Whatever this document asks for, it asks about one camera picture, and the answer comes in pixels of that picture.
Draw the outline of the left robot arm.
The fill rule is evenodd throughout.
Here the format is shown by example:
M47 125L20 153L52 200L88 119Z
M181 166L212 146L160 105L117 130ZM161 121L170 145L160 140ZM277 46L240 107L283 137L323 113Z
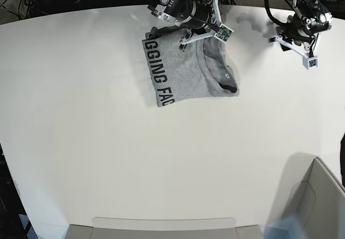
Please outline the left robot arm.
M264 0L264 6L269 19L277 26L276 36L269 42L278 42L283 51L293 50L303 57L307 68L317 66L315 55L319 42L319 34L332 28L332 14L320 0L285 0L294 15L283 23L271 13L269 0Z

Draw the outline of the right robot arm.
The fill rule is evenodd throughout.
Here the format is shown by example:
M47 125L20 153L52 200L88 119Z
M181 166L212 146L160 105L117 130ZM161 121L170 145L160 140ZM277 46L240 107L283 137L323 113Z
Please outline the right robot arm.
M186 29L180 48L206 38L225 43L232 30L223 24L218 0L145 0L156 18Z

